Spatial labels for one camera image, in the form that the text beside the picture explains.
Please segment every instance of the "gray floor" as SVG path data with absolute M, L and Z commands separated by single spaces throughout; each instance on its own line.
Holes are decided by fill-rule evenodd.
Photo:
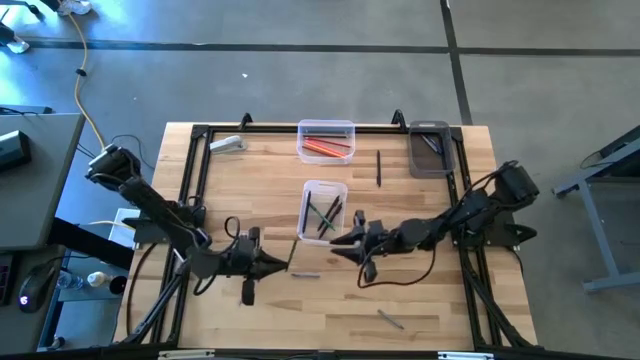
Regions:
M 93 40 L 446 45 L 436 0 L 95 3 L 97 11 L 81 18 Z M 636 1 L 450 4 L 461 46 L 640 47 L 633 35 L 640 30 Z M 68 20 L 44 13 L 37 22 L 26 10 L 12 9 L 5 23 L 25 36 L 77 39 Z M 409 120 L 461 122 L 448 55 L 95 50 L 89 56 L 84 103 L 105 137 L 138 135 L 151 162 L 167 121 L 238 121 L 249 111 L 256 121 L 382 123 L 402 108 Z M 21 56 L 0 50 L 0 103 L 76 111 L 74 69 L 81 60 L 78 50 L 32 49 Z M 640 288 L 584 294 L 582 280 L 605 275 L 595 238 L 580 199 L 560 201 L 548 191 L 586 155 L 638 124 L 640 59 L 462 56 L 461 63 L 474 124 L 488 125 L 498 159 L 520 160 L 542 190 L 516 216 L 539 231 L 522 257 L 540 344 L 640 357 Z M 98 151 L 88 126 L 81 141 Z M 82 177 L 86 163 L 81 154 L 74 159 L 58 214 L 79 223 L 113 218 L 126 204 Z M 144 173 L 150 178 L 152 170 Z M 77 305 L 65 316 L 96 321 L 100 309 L 115 311 L 109 306 Z M 104 344 L 112 326 L 62 321 L 59 333 L 78 346 Z

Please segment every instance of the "clear plastic container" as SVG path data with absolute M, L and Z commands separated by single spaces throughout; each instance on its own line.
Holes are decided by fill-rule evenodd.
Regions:
M 347 185 L 321 180 L 307 181 L 302 191 L 298 237 L 306 243 L 329 245 L 329 241 L 342 235 L 346 210 Z M 318 213 L 331 223 L 333 229 L 326 226 Z
M 409 172 L 419 179 L 444 177 L 455 168 L 451 130 L 444 121 L 409 125 Z
M 309 144 L 328 148 L 337 156 L 317 152 Z M 302 120 L 296 148 L 307 164 L 349 164 L 356 152 L 356 126 L 348 120 Z

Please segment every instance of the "wooden table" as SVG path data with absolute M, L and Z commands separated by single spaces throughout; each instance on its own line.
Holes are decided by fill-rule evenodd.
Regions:
M 153 187 L 167 199 L 177 199 L 189 144 L 191 123 L 169 123 L 165 131 Z M 463 127 L 472 181 L 496 166 L 489 130 Z M 217 134 L 216 140 L 232 134 Z M 205 191 L 206 229 L 216 247 L 229 243 L 223 222 L 238 216 L 242 229 L 262 228 L 263 248 L 286 260 L 296 238 L 302 188 L 310 179 L 345 183 L 349 188 L 345 223 L 357 209 L 368 220 L 382 219 L 386 228 L 411 217 L 429 218 L 450 206 L 444 179 L 414 179 L 409 175 L 406 137 L 358 135 L 353 163 L 348 166 L 303 164 L 296 154 L 295 134 L 242 135 L 249 149 L 211 157 Z M 376 185 L 376 150 L 382 155 L 382 187 Z M 195 189 L 200 162 L 191 189 Z M 131 271 L 142 251 L 137 251 Z M 158 296 L 166 246 L 158 246 L 144 264 L 134 289 L 135 326 Z M 428 267 L 432 253 L 376 259 L 379 280 L 407 281 Z M 493 292 L 509 320 L 527 340 L 535 332 L 527 295 L 515 256 L 487 248 Z M 457 250 L 450 239 L 438 245 L 433 273 L 413 286 L 356 286 L 357 267 L 326 247 L 300 243 L 291 264 L 294 272 L 319 272 L 320 279 L 297 279 L 280 272 L 256 285 L 255 306 L 240 306 L 242 279 L 218 278 L 202 296 L 191 295 L 190 281 L 180 347 L 279 348 L 343 350 L 469 350 L 472 348 L 467 306 Z M 125 336 L 125 302 L 114 340 Z M 489 338 L 484 307 L 483 334 Z M 384 321 L 382 309 L 400 322 L 400 331 Z M 172 310 L 167 312 L 165 331 Z

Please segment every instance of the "gray pen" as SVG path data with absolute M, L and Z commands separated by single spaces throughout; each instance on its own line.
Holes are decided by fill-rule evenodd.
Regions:
M 380 314 L 380 316 L 382 316 L 385 320 L 387 320 L 387 322 L 395 327 L 397 327 L 400 330 L 404 330 L 404 326 L 400 325 L 400 323 L 398 323 L 397 321 L 393 320 L 393 318 L 391 316 L 389 316 L 389 314 L 387 314 L 386 312 L 378 309 L 378 314 Z
M 318 273 L 291 273 L 291 276 L 298 278 L 311 278 L 311 279 L 319 279 L 320 274 Z
M 424 140 L 424 142 L 427 143 L 427 145 L 429 145 L 429 147 L 431 148 L 431 150 L 433 150 L 433 152 L 435 152 L 438 155 L 442 155 L 442 151 L 440 150 L 440 147 L 433 139 L 430 139 L 426 135 L 422 135 L 422 134 L 420 134 L 420 136 L 422 136 L 422 140 Z

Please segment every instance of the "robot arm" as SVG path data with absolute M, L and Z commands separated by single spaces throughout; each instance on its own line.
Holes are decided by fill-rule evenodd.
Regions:
M 480 179 L 474 185 L 486 181 L 484 186 L 475 190 L 472 186 L 456 205 L 432 219 L 408 219 L 389 231 L 384 229 L 380 220 L 376 220 L 369 223 L 369 230 L 365 232 L 364 212 L 356 211 L 351 233 L 333 240 L 331 244 L 358 246 L 334 248 L 331 251 L 363 265 L 365 281 L 370 283 L 377 275 L 373 256 L 409 253 L 415 248 L 433 250 L 453 229 L 461 228 L 468 235 L 466 237 L 471 239 L 485 228 L 495 225 L 494 228 L 499 229 L 501 235 L 510 237 L 511 241 L 519 244 L 535 236 L 535 230 L 515 224 L 495 224 L 501 214 L 512 213 L 530 205 L 539 194 L 524 168 L 516 164 L 507 162 Z M 495 180 L 496 190 L 489 195 L 485 188 L 492 180 Z
M 286 262 L 266 254 L 260 247 L 260 229 L 233 239 L 227 249 L 215 252 L 209 234 L 195 225 L 194 211 L 185 204 L 165 200 L 140 175 L 140 161 L 129 151 L 113 144 L 89 163 L 86 177 L 108 190 L 117 191 L 137 206 L 162 229 L 181 262 L 189 262 L 199 279 L 216 275 L 244 276 L 253 283 L 286 268 Z M 243 296 L 253 304 L 252 291 Z

